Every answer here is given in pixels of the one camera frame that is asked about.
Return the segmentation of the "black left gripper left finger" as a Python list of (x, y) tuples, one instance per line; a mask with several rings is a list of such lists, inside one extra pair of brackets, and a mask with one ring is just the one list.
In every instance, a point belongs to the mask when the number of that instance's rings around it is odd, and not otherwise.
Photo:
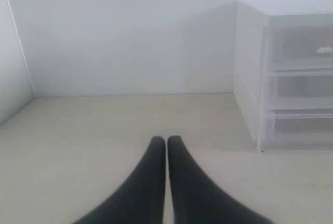
[(75, 223), (163, 223), (165, 182), (165, 140), (154, 136), (119, 188)]

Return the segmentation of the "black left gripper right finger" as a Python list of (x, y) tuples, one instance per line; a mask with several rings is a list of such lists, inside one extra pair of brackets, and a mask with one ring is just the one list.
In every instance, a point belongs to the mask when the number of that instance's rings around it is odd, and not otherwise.
[(219, 188), (180, 136), (170, 136), (167, 144), (174, 223), (272, 223)]

